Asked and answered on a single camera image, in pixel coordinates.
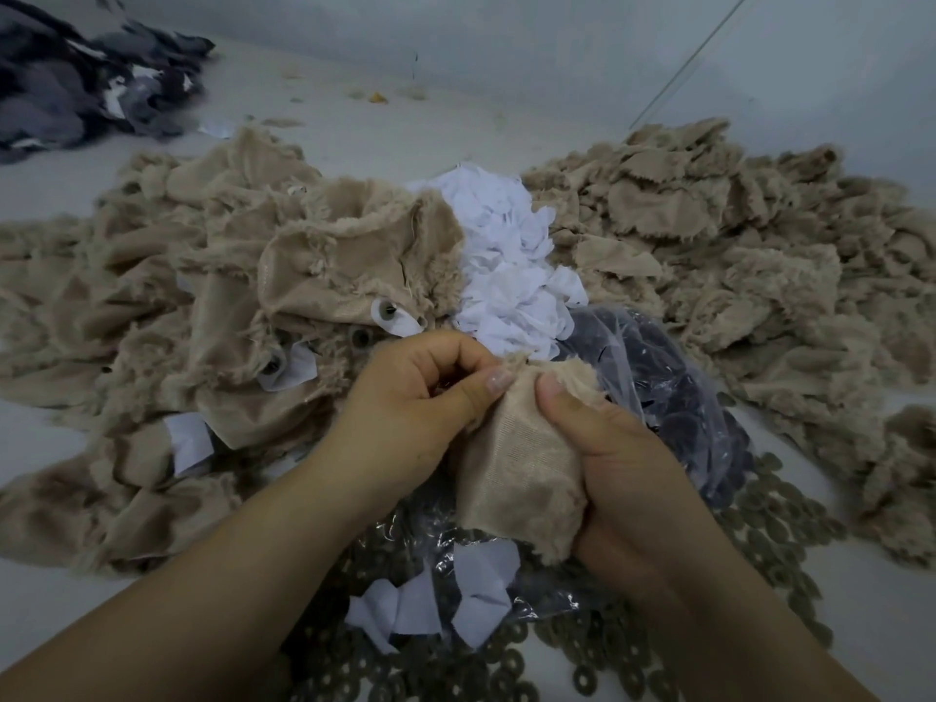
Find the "dark fabric pile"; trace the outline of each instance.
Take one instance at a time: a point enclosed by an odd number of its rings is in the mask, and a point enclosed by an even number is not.
[[[111,128],[173,137],[171,112],[200,91],[208,39],[139,22],[85,39],[20,0],[0,0],[0,164],[72,148]]]

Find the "right hand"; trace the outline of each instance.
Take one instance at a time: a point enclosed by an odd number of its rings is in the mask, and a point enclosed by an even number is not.
[[[635,603],[679,595],[698,566],[731,549],[683,467],[632,413],[591,408],[556,378],[536,382],[540,412],[579,451],[591,501],[575,554]]]

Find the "fingernail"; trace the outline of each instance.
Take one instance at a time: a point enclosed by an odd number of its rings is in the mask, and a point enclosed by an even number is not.
[[[546,372],[539,378],[539,391],[544,397],[554,397],[557,394],[562,394],[565,390],[566,388],[559,383],[556,375],[551,371]]]
[[[487,377],[487,388],[491,394],[501,394],[514,383],[514,378],[511,371],[497,368]]]

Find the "fabric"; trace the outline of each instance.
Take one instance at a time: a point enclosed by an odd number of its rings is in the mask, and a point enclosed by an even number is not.
[[[215,45],[129,22],[84,39],[66,22],[19,0],[0,0],[0,163],[72,148],[111,127],[171,137],[170,116],[200,91]]]
[[[588,500],[579,454],[536,407],[536,377],[551,371],[569,392],[596,405],[604,400],[594,369],[577,358],[506,360],[517,379],[456,460],[456,522],[469,530],[529,542],[543,564],[568,559]]]
[[[467,284],[455,327],[497,355],[526,351],[537,359],[554,359],[556,341],[572,332],[567,306],[588,303],[578,274],[546,262],[553,249],[548,234],[555,210],[534,211],[518,177],[473,164],[407,186],[437,188],[464,228]]]
[[[89,436],[0,488],[0,556],[132,573],[182,551],[328,427],[388,337],[375,300],[454,314],[462,240],[437,191],[325,179],[255,129],[137,155],[89,219],[0,224],[0,398]],[[171,414],[211,433],[181,448]]]
[[[889,476],[917,456],[882,409],[884,389],[936,373],[936,219],[894,182],[844,174],[836,146],[746,158],[727,128],[647,125],[524,173],[556,211],[550,260],[592,303],[662,320],[806,454],[871,485],[864,531],[932,564],[933,491]]]

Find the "beige fabric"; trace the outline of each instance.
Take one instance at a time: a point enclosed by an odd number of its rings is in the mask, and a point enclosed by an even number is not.
[[[843,175],[835,146],[745,158],[726,128],[648,125],[525,173],[534,202],[562,215],[550,260],[578,269],[592,301],[662,319],[858,487],[864,531],[931,564],[933,490],[891,477],[918,456],[881,409],[887,387],[936,374],[936,220],[894,182]]]
[[[372,326],[378,297],[427,326],[454,311],[462,238],[437,192],[324,179],[256,129],[191,160],[137,155],[88,220],[0,224],[0,398],[89,435],[0,488],[0,556],[123,573],[182,551],[331,423],[370,352],[342,323]],[[318,377],[263,391],[296,341]],[[162,418],[193,411],[216,453],[179,479]]]
[[[551,565],[571,555],[588,500],[579,455],[540,414],[533,385],[551,371],[586,403],[604,394],[594,369],[577,358],[516,368],[517,380],[459,453],[456,521],[529,542]]]

